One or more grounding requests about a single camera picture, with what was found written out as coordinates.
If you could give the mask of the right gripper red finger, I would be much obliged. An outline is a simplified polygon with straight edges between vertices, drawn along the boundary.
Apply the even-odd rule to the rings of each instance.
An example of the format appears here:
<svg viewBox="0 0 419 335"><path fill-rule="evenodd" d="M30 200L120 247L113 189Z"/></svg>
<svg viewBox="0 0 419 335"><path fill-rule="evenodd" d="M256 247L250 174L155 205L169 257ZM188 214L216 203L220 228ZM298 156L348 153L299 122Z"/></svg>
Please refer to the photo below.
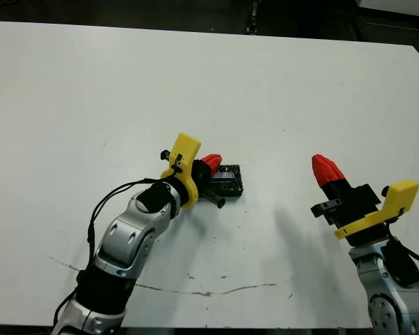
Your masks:
<svg viewBox="0 0 419 335"><path fill-rule="evenodd" d="M338 198L342 172L337 165L323 155L314 155L311 164L315 179L327 198L329 200Z"/></svg>
<svg viewBox="0 0 419 335"><path fill-rule="evenodd" d="M321 165L321 188L326 195L351 195L352 187L344 174L330 159L322 156Z"/></svg>

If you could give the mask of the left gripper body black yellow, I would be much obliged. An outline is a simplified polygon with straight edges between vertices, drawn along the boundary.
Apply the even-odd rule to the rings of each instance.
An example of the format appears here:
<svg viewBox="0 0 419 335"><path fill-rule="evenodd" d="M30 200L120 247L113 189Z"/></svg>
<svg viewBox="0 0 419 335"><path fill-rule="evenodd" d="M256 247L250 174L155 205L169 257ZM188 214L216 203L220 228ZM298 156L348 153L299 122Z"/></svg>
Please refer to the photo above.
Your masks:
<svg viewBox="0 0 419 335"><path fill-rule="evenodd" d="M161 152L161 159L168 161L168 168L161 173L161 178L177 190L181 208L190 208L203 197L221 209L226 200L209 188L210 180L204 182L193 178L193 161L197 159L200 146L200 141L185 133L179 133L172 150Z"/></svg>

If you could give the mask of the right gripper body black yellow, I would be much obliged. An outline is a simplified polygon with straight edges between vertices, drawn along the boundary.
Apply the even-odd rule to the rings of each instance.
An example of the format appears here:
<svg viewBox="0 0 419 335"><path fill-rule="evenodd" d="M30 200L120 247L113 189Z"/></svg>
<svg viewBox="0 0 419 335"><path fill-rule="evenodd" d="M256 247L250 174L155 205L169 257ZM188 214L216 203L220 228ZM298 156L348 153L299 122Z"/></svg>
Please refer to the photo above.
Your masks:
<svg viewBox="0 0 419 335"><path fill-rule="evenodd" d="M315 204L312 214L323 216L334 225L335 237L346 239L350 246L361 246L386 235L384 224L396 221L411 210L419 183L405 180L384 188L383 206L369 184L352 187L347 180L337 179L321 187L328 200Z"/></svg>

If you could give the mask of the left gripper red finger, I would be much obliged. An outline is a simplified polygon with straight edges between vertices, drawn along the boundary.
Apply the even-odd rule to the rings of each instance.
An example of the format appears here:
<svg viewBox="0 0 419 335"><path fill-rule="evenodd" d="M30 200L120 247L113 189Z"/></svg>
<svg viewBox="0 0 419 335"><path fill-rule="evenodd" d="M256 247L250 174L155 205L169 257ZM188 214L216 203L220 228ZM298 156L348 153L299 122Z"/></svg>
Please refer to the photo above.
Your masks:
<svg viewBox="0 0 419 335"><path fill-rule="evenodd" d="M222 162L220 154L210 154L202 158L203 162L203 181L208 182L219 169Z"/></svg>
<svg viewBox="0 0 419 335"><path fill-rule="evenodd" d="M196 180L208 180L212 176L212 160L214 154L207 155L193 161L193 178Z"/></svg>

